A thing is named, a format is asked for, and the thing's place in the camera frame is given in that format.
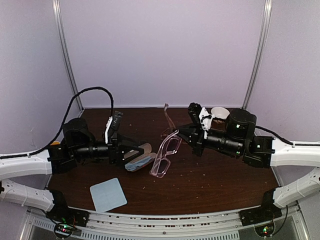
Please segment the tan glasses case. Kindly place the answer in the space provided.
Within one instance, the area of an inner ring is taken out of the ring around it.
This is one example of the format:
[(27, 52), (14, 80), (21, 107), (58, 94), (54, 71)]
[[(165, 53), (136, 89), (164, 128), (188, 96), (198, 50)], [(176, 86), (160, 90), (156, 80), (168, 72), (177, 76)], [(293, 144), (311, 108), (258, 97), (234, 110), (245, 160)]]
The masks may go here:
[(124, 159), (129, 160), (124, 165), (124, 168), (128, 172), (136, 172), (148, 164), (152, 163), (157, 154), (152, 152), (152, 146), (150, 143), (144, 143), (139, 146), (140, 149), (142, 149), (142, 152), (139, 152), (138, 150), (131, 150), (124, 154)]

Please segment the pink thin frame glasses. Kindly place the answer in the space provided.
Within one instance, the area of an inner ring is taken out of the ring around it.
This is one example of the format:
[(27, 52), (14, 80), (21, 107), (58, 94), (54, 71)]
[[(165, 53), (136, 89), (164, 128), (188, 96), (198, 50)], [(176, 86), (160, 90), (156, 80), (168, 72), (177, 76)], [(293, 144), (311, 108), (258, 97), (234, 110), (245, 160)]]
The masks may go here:
[(164, 104), (164, 115), (169, 125), (169, 134), (163, 139), (156, 157), (153, 161), (153, 166), (149, 171), (149, 174), (153, 177), (163, 178), (167, 173), (171, 161), (168, 159), (168, 156), (175, 155), (182, 143), (182, 139), (178, 136), (179, 131), (177, 130), (173, 120), (169, 116), (167, 110), (169, 104)]

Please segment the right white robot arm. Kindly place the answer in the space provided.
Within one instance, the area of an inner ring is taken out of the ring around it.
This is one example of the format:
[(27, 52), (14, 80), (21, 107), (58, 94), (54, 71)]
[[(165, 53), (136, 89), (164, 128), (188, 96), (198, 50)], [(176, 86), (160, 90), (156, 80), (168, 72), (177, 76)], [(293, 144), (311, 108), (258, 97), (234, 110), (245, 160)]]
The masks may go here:
[(213, 129), (216, 119), (206, 108), (196, 103), (188, 107), (190, 124), (178, 126), (178, 136), (201, 156), (204, 149), (212, 149), (242, 161), (254, 168), (280, 166), (308, 166), (313, 170), (282, 187), (264, 193), (256, 210), (259, 220), (266, 221), (292, 202), (320, 189), (320, 144), (312, 141), (289, 141), (270, 132), (269, 136), (255, 135), (257, 117), (242, 108), (232, 110), (224, 119), (224, 129)]

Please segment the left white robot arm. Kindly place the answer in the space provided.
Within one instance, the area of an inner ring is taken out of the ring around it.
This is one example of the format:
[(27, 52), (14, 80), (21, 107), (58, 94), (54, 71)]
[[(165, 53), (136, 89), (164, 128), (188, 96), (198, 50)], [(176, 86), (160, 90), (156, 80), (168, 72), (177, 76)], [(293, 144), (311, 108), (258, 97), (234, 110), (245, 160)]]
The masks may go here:
[(108, 160), (110, 164), (124, 166), (150, 152), (148, 143), (134, 141), (117, 134), (118, 123), (110, 118), (103, 140), (97, 140), (83, 118), (74, 118), (62, 126), (61, 143), (49, 144), (34, 152), (0, 156), (0, 200), (33, 207), (44, 211), (50, 218), (69, 221), (73, 211), (59, 191), (41, 190), (11, 180), (31, 175), (64, 174), (86, 160)]

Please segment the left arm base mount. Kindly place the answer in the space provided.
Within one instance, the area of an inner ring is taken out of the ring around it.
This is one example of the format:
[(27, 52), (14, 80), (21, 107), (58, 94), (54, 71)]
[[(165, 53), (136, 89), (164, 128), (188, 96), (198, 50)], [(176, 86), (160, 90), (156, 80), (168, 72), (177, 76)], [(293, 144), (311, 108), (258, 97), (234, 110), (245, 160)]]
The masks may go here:
[(53, 197), (53, 207), (45, 212), (45, 216), (54, 223), (53, 232), (56, 237), (66, 239), (70, 237), (77, 227), (86, 227), (89, 212), (70, 208), (62, 192), (50, 190)]

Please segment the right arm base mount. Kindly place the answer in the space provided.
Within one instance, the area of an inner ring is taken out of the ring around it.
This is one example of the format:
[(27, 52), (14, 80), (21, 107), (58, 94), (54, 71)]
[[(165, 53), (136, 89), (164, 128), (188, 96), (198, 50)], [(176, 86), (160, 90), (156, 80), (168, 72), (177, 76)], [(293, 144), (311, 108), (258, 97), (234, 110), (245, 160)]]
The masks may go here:
[(285, 216), (281, 226), (276, 229), (275, 219), (282, 216), (282, 208), (275, 205), (274, 193), (276, 188), (263, 194), (260, 206), (241, 210), (239, 218), (243, 227), (254, 225), (255, 233), (264, 239), (274, 237), (285, 225), (289, 208), (285, 207)]

